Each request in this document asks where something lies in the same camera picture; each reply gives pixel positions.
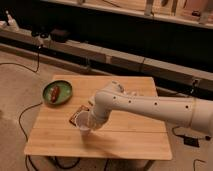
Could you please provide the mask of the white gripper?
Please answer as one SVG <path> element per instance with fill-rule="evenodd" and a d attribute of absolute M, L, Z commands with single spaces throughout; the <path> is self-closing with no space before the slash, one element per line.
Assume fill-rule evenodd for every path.
<path fill-rule="evenodd" d="M 89 112 L 88 116 L 88 127 L 92 130 L 100 129 L 109 119 L 109 113 L 105 112 L 103 114 L 95 113 L 94 111 Z"/>

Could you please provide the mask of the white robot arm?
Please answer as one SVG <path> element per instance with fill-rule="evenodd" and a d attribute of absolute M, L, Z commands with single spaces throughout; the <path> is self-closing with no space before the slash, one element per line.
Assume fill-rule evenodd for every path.
<path fill-rule="evenodd" d="M 89 127 L 101 128 L 113 110 L 126 111 L 213 135 L 213 101 L 181 97 L 133 96 L 112 81 L 94 95 Z"/>

